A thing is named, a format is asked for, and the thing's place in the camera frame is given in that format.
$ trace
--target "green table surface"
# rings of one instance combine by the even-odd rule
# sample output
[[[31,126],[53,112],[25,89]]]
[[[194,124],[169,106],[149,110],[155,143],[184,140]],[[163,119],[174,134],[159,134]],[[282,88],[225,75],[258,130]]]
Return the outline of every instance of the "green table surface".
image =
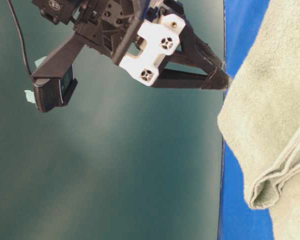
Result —
[[[31,68],[72,34],[13,0]],[[223,56],[223,1],[182,1]],[[0,0],[0,240],[215,240],[222,92],[155,89],[84,48],[69,106],[42,114]]]

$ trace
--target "white bracket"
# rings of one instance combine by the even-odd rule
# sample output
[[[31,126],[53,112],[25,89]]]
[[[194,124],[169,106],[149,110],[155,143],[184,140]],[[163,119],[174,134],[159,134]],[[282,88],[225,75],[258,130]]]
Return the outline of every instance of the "white bracket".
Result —
[[[185,26],[185,21],[176,14],[163,15],[158,23],[145,19],[137,33],[145,40],[140,53],[135,56],[127,52],[119,66],[140,83],[152,86],[159,77],[159,66],[165,56],[174,54],[178,48],[179,35]]]

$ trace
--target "folded towel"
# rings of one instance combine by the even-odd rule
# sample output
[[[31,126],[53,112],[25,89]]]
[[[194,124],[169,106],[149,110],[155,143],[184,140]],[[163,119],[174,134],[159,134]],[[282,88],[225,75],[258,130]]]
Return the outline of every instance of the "folded towel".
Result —
[[[275,240],[300,240],[300,173],[286,182],[280,200],[269,210]]]
[[[270,1],[227,93],[218,126],[242,168],[248,206],[273,206],[273,220],[298,221],[300,205],[293,202],[300,199],[286,199],[285,191],[300,186],[300,0]],[[274,206],[281,198],[292,210],[283,207],[280,212]],[[281,225],[273,226],[282,232]]]

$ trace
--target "blue mat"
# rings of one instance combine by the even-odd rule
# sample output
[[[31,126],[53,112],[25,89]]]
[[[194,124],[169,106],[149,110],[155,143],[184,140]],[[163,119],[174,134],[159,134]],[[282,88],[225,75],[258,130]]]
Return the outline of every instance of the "blue mat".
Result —
[[[225,0],[226,71],[234,78],[253,45],[269,0]],[[268,210],[251,210],[244,200],[243,173],[225,145],[218,240],[273,240]]]

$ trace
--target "gray towel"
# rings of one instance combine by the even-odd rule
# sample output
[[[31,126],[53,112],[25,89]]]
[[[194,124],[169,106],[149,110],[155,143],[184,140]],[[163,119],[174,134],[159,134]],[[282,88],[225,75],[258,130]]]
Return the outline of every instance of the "gray towel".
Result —
[[[218,125],[248,206],[270,208],[276,239],[300,240],[300,0],[270,1]]]

